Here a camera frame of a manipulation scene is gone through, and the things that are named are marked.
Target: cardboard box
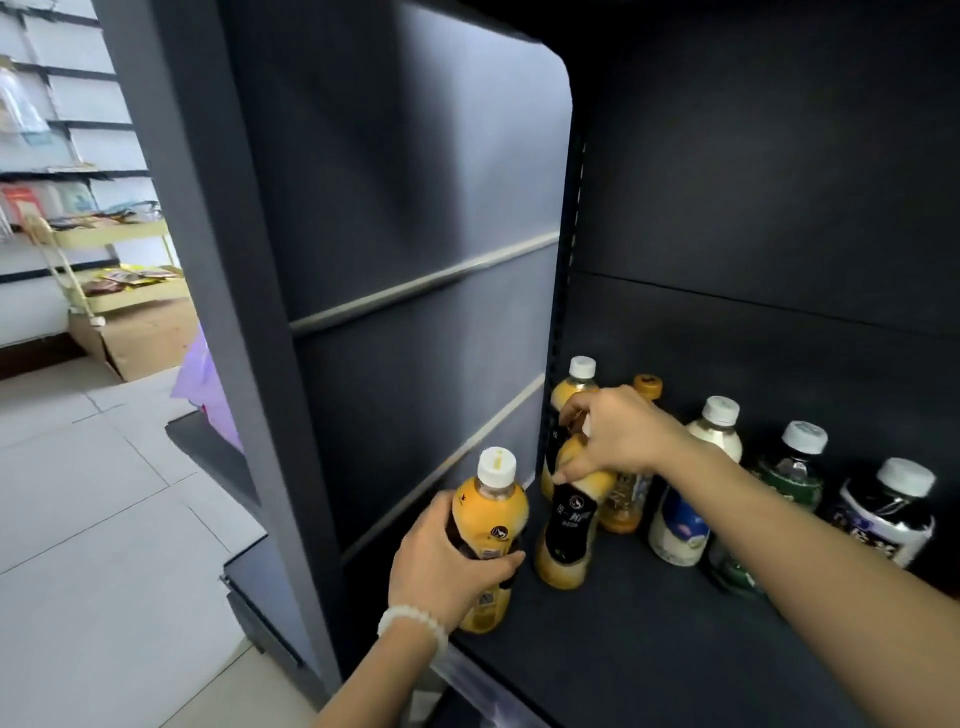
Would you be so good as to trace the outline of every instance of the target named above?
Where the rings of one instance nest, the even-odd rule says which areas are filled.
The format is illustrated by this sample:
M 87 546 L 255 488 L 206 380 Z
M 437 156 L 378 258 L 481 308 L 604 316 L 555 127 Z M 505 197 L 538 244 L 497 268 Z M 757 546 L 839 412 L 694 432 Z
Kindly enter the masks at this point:
M 197 335 L 197 312 L 190 299 L 144 303 L 106 314 L 107 324 L 92 327 L 84 314 L 69 314 L 67 330 L 90 356 L 124 381 L 179 366 Z

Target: orange bottle cap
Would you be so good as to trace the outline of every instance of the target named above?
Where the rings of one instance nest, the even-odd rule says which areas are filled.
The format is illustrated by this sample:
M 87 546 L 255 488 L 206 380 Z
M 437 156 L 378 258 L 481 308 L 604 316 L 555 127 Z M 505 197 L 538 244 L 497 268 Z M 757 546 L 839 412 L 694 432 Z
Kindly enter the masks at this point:
M 636 375 L 634 389 L 645 400 L 658 400 L 663 394 L 663 380 L 654 375 Z

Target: purple plastic bag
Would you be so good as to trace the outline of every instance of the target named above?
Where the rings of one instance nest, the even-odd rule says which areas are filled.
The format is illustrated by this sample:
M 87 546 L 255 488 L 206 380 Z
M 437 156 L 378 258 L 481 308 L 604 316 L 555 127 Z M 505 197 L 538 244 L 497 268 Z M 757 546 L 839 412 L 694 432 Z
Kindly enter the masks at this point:
M 190 400 L 200 407 L 220 436 L 243 452 L 240 435 L 233 423 L 233 415 L 230 414 L 227 396 L 217 375 L 217 368 L 213 365 L 210 349 L 206 347 L 202 328 L 183 358 L 177 382 L 170 396 Z

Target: hand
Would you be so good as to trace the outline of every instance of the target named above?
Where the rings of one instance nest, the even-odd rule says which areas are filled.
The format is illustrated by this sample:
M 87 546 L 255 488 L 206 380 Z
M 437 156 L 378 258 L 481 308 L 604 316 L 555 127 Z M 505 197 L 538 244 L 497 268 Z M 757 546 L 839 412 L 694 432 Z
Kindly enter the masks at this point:
M 618 473 L 659 471 L 666 459 L 693 440 L 686 429 L 633 387 L 578 392 L 566 401 L 560 424 L 583 412 L 590 415 L 587 448 L 557 469 L 555 483 L 567 483 L 601 470 Z
M 514 575 L 523 551 L 473 561 L 446 537 L 453 491 L 440 491 L 403 537 L 390 571 L 390 606 L 422 609 L 452 632 L 484 591 Z

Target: person's left hand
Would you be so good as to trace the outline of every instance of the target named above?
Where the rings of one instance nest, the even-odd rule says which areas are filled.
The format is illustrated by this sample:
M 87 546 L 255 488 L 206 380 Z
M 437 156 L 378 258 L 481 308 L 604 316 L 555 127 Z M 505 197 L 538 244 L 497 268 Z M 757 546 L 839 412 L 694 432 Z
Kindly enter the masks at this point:
M 390 571 L 387 602 L 408 604 L 438 621 L 447 633 L 463 621 L 480 594 L 514 575 L 526 554 L 473 561 L 446 536 L 453 491 L 440 491 L 403 537 Z

